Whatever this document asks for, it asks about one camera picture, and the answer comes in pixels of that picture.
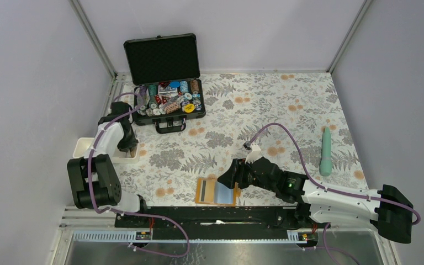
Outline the orange leather card holder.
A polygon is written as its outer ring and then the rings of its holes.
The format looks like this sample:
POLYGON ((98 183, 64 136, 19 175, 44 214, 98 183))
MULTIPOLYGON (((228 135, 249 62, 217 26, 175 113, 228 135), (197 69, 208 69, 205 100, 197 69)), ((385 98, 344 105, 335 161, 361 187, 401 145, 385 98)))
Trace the orange leather card holder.
POLYGON ((241 191, 237 185, 229 189, 212 178, 198 178, 195 203, 214 206, 236 206, 241 191))

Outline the light blue card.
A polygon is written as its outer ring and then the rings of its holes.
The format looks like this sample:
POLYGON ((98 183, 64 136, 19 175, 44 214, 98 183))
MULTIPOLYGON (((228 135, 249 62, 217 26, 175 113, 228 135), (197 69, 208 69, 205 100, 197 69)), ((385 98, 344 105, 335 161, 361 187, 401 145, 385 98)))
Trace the light blue card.
POLYGON ((235 190, 229 189, 220 182, 216 182, 214 189, 214 203, 223 205, 235 204, 235 190))

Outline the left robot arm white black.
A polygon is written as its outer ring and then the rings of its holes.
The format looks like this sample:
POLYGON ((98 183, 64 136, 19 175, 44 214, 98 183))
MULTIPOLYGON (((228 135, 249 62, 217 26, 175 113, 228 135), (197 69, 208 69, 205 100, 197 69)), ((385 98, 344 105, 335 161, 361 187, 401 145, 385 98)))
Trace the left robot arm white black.
POLYGON ((128 103, 112 103, 111 112, 98 122, 95 138, 83 154, 68 161, 67 171, 77 208, 129 212, 128 220, 142 227, 149 221, 148 210, 141 206, 139 195, 122 191, 114 168, 117 155, 126 154, 129 159, 137 155, 139 141, 130 121, 132 111, 128 103))

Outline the white rectangular plastic tray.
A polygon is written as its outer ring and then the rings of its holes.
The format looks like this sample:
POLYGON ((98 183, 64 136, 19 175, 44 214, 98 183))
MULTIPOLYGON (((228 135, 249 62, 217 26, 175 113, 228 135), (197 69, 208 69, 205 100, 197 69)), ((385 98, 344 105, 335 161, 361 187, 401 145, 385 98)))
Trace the white rectangular plastic tray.
MULTIPOLYGON (((93 147, 93 142, 95 141, 95 138, 93 137, 82 137, 77 140, 75 149, 72 154, 72 158, 80 158, 84 157, 85 155, 89 154, 90 149, 93 147)), ((97 147, 96 151, 102 150, 102 151, 109 151, 109 157, 113 164, 135 164, 138 163, 140 156, 139 156, 139 150, 137 147, 134 148, 133 154, 131 155, 131 152, 122 152, 118 149, 117 145, 114 145, 113 147, 106 147, 106 148, 100 148, 97 147)))

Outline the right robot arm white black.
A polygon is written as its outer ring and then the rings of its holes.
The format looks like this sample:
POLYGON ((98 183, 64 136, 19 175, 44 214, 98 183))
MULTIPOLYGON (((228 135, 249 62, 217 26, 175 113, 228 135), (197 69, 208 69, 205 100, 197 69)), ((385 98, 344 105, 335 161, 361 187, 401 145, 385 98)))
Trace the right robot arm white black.
POLYGON ((359 226, 397 243, 412 240, 413 204, 391 185, 376 190, 313 183, 307 175, 282 170, 264 157, 252 163, 234 159, 218 182, 229 189, 262 188, 295 203, 294 219, 301 227, 313 223, 359 226))

